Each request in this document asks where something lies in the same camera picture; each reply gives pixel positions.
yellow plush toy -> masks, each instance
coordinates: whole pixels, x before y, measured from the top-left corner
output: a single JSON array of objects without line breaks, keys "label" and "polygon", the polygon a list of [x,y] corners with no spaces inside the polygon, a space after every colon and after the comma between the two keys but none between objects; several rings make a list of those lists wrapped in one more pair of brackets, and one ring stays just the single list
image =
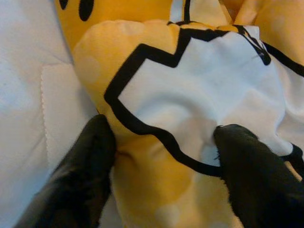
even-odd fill
[{"label": "yellow plush toy", "polygon": [[126,228],[241,227],[219,178],[218,125],[241,124],[303,162],[304,2],[55,4],[77,75],[117,140],[111,179]]}]

black eye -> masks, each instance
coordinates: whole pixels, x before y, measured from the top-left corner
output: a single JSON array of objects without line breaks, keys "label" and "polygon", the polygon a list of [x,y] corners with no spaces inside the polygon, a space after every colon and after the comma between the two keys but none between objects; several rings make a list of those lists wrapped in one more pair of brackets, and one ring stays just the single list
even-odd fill
[{"label": "black eye", "polygon": [[79,16],[82,21],[87,21],[93,11],[94,0],[80,0]]},{"label": "black eye", "polygon": [[61,9],[65,9],[67,7],[68,0],[59,0]]}]

stuffed toy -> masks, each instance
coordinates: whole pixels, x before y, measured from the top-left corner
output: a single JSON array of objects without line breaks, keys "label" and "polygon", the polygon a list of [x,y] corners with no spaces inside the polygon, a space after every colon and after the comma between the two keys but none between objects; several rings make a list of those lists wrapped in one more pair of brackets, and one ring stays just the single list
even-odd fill
[{"label": "stuffed toy", "polygon": [[304,3],[55,0],[79,80],[117,146],[126,228],[242,227],[213,132],[239,124],[304,177]]}]

white bedsheet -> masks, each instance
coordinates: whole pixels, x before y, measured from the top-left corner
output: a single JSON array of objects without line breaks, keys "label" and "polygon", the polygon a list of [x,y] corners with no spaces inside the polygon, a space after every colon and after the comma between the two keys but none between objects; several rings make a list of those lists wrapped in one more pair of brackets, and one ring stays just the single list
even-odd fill
[{"label": "white bedsheet", "polygon": [[[0,228],[10,228],[96,110],[53,0],[0,0]],[[115,202],[103,227],[122,227]]]}]

yellow fabric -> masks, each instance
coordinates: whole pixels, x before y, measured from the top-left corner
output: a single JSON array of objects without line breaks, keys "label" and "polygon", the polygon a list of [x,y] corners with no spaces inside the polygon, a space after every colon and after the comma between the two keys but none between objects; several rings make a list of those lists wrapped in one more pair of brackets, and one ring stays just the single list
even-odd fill
[{"label": "yellow fabric", "polygon": [[232,24],[257,25],[263,41],[304,64],[304,1],[196,0],[190,6],[190,20],[196,22],[181,26],[167,25],[172,2],[95,0],[83,22],[80,0],[69,0],[65,10],[55,0],[76,72],[117,138],[112,183],[126,227],[241,227],[219,178],[177,162],[154,136],[129,131],[116,119],[104,92],[139,44],[174,53],[180,27],[237,31]]}]

